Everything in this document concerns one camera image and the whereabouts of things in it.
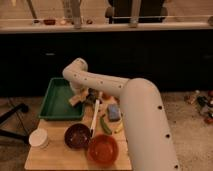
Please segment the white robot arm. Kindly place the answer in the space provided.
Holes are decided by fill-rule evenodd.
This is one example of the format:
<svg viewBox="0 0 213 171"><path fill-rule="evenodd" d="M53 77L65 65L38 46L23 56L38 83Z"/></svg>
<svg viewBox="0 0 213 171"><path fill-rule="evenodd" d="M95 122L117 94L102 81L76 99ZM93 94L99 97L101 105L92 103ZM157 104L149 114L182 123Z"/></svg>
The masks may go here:
<svg viewBox="0 0 213 171"><path fill-rule="evenodd" d="M117 97L133 171L181 171L160 92L144 78L121 78L88 72L76 58L62 71L77 93L84 87Z"/></svg>

